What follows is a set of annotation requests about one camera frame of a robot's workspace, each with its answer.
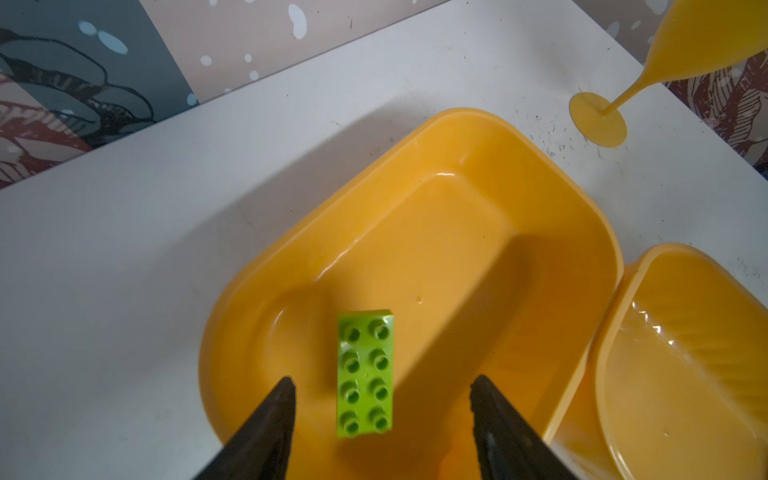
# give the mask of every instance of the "lego stud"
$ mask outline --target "lego stud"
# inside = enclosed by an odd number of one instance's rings
[[[341,415],[341,426],[348,437],[357,436],[357,431],[360,430],[360,424],[357,421],[357,414],[354,412],[347,412]]]
[[[360,329],[352,323],[347,323],[342,329],[341,337],[346,342],[354,343],[360,339]]]
[[[386,388],[386,384],[381,378],[373,380],[369,388],[371,394],[380,402],[383,402],[389,396],[389,389]]]
[[[350,405],[355,405],[360,400],[360,391],[357,389],[357,382],[345,382],[341,386],[341,394]]]
[[[360,370],[360,356],[355,350],[350,350],[342,355],[341,364],[348,373],[355,373]]]
[[[386,340],[389,336],[389,327],[382,319],[375,319],[368,324],[368,331],[379,340]]]
[[[389,420],[386,418],[384,410],[379,407],[371,410],[370,419],[371,423],[373,424],[373,428],[378,433],[384,433],[386,428],[389,426]]]
[[[386,370],[389,366],[389,359],[386,358],[386,353],[382,349],[373,350],[369,359],[377,370]]]

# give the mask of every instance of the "robotic claw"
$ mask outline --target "robotic claw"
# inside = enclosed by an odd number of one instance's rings
[[[576,480],[488,377],[469,398],[483,480]],[[284,377],[196,480],[284,480],[295,418],[296,386]]]

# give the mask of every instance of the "light blue spot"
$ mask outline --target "light blue spot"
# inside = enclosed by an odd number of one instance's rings
[[[81,20],[78,22],[78,28],[80,28],[80,31],[82,31],[89,37],[96,35],[96,27],[94,27],[94,24],[90,22],[86,22],[85,20]]]
[[[115,37],[111,33],[107,33],[104,30],[98,32],[98,39],[104,44],[104,47],[109,48],[115,53],[125,55],[128,53],[128,47],[125,46],[119,38]]]

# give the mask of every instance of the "table surface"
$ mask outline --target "table surface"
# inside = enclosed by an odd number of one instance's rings
[[[191,478],[220,447],[197,356],[224,286],[447,108],[529,136],[625,261],[690,243],[768,303],[768,183],[715,133],[660,85],[619,148],[571,123],[640,71],[570,0],[452,0],[0,191],[0,471]]]

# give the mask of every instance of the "yellow bin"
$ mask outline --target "yellow bin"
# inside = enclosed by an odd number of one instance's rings
[[[479,478],[469,384],[484,373],[545,439],[621,278],[604,215],[502,119],[441,113],[227,287],[200,354],[226,441],[296,382],[288,478]],[[397,318],[394,429],[336,437],[336,314]]]
[[[768,310],[699,250],[627,267],[556,435],[588,476],[768,472]]]

